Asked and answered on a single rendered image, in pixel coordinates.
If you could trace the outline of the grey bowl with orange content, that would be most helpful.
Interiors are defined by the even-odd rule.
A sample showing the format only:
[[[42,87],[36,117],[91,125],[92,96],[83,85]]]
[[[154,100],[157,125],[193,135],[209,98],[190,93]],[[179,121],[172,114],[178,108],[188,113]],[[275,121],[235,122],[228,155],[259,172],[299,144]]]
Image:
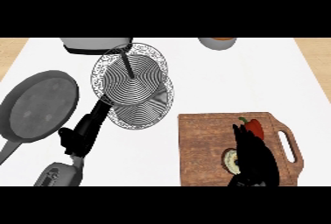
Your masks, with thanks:
[[[237,38],[200,38],[200,41],[209,49],[222,51],[234,46]]]

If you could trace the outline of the red bell pepper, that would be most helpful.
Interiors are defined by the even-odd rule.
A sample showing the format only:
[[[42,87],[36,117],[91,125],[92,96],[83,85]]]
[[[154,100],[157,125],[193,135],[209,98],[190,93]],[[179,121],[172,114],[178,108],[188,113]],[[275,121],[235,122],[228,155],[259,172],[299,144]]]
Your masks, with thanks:
[[[240,120],[244,122],[246,131],[252,131],[261,139],[265,139],[265,131],[261,122],[256,119],[247,120],[243,116]]]

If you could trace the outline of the grey and black appliance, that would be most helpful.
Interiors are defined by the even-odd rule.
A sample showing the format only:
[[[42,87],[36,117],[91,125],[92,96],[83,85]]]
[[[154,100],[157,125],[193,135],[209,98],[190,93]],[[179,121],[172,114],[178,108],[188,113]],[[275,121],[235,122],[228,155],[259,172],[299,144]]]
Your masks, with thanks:
[[[126,53],[132,48],[133,38],[61,38],[70,53],[104,55]]]

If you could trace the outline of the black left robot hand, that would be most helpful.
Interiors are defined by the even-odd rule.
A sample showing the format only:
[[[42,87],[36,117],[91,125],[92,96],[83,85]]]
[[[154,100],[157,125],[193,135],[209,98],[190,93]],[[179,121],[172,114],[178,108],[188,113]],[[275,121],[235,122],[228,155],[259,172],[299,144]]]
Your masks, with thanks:
[[[98,101],[92,112],[83,116],[76,128],[60,129],[61,145],[70,156],[83,158],[89,154],[110,109],[111,105],[104,101]]]

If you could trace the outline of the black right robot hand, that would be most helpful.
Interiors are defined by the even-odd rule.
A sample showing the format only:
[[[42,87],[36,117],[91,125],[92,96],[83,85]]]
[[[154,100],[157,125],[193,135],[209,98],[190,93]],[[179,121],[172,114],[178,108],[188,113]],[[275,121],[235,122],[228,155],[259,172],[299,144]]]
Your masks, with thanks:
[[[280,186],[280,171],[275,156],[265,141],[246,127],[232,126],[237,142],[240,174],[232,176],[230,187]]]

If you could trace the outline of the brown wooden cutting board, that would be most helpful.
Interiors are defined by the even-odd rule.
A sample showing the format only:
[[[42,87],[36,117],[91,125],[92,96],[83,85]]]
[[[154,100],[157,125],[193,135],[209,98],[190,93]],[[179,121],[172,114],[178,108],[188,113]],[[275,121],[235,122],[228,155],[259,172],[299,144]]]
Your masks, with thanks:
[[[274,153],[280,186],[297,186],[305,160],[289,127],[269,112],[179,115],[181,185],[228,186],[234,175],[224,165],[224,153],[237,147],[234,125],[256,119],[264,127],[264,142]]]

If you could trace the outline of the dark grey frying pan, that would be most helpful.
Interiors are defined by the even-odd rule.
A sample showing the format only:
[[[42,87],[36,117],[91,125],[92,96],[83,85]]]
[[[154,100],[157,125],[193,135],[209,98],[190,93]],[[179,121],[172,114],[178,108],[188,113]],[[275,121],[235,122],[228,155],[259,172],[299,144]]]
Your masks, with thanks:
[[[54,134],[73,115],[79,104],[79,84],[63,71],[49,70],[29,77],[0,103],[0,164],[24,143]]]

